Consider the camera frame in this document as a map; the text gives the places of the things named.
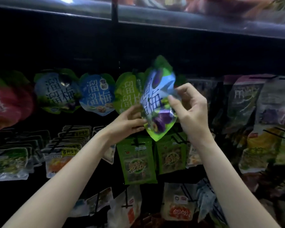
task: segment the person's right hand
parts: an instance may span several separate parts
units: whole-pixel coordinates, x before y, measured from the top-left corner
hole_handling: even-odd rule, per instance
[[[182,97],[182,103],[173,96],[168,96],[171,107],[175,110],[188,140],[198,148],[202,143],[212,139],[208,127],[207,99],[190,83],[176,88]]]

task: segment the hand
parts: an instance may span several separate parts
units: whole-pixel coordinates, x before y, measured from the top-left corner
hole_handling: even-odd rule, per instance
[[[103,128],[98,134],[105,133],[109,138],[109,144],[114,145],[129,135],[144,130],[146,119],[141,118],[141,105],[133,105],[122,112],[113,122]]]
[[[202,96],[190,83],[176,88],[182,97],[182,103],[173,96],[168,96],[171,107],[175,110],[191,144],[198,147],[213,140],[208,127],[207,99]]]

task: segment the forearm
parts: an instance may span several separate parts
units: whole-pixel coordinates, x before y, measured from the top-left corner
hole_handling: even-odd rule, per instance
[[[108,148],[108,137],[103,133],[97,133],[3,227],[62,227]]]
[[[197,150],[231,228],[279,227],[241,180],[211,135],[200,142]]]

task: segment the person's left hand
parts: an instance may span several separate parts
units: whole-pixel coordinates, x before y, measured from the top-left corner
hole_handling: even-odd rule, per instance
[[[147,123],[147,120],[141,118],[141,110],[141,105],[131,106],[98,133],[106,134],[111,146],[133,133],[144,130],[144,124]]]

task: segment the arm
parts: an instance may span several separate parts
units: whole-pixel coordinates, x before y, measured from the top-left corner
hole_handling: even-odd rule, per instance
[[[145,120],[135,113],[139,106],[123,112],[99,131],[52,179],[44,184],[5,224],[4,228],[62,227],[103,153],[132,133],[144,129]]]
[[[169,96],[183,130],[197,149],[207,176],[231,228],[278,228],[215,143],[208,127],[207,100],[189,83],[177,88],[182,103]]]

